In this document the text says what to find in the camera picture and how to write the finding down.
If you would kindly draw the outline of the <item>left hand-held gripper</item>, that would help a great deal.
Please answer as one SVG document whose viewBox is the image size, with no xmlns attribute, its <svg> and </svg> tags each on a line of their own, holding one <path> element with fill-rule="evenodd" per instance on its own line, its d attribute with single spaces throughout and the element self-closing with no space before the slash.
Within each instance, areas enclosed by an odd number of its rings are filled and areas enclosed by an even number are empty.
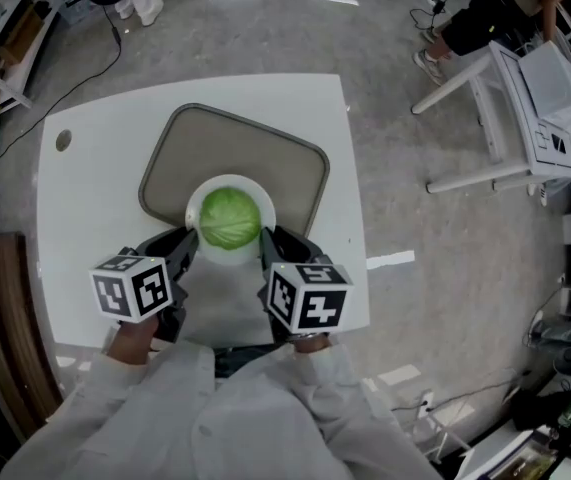
<svg viewBox="0 0 571 480">
<path fill-rule="evenodd" d="M 187 292 L 179 280 L 199 246 L 195 229 L 159 233 L 131 252 L 112 255 L 89 270 L 99 313 L 120 323 L 157 318 L 155 338 L 173 343 L 185 319 Z"/>
</svg>

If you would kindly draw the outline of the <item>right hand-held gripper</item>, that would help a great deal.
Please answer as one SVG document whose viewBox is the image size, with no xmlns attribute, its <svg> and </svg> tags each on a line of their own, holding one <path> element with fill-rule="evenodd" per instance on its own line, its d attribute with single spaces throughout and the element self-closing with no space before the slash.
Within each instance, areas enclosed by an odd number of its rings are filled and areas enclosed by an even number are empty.
<svg viewBox="0 0 571 480">
<path fill-rule="evenodd" d="M 273 340 L 286 343 L 347 329 L 353 282 L 319 246 L 282 226 L 259 236 L 262 275 L 258 292 Z"/>
</svg>

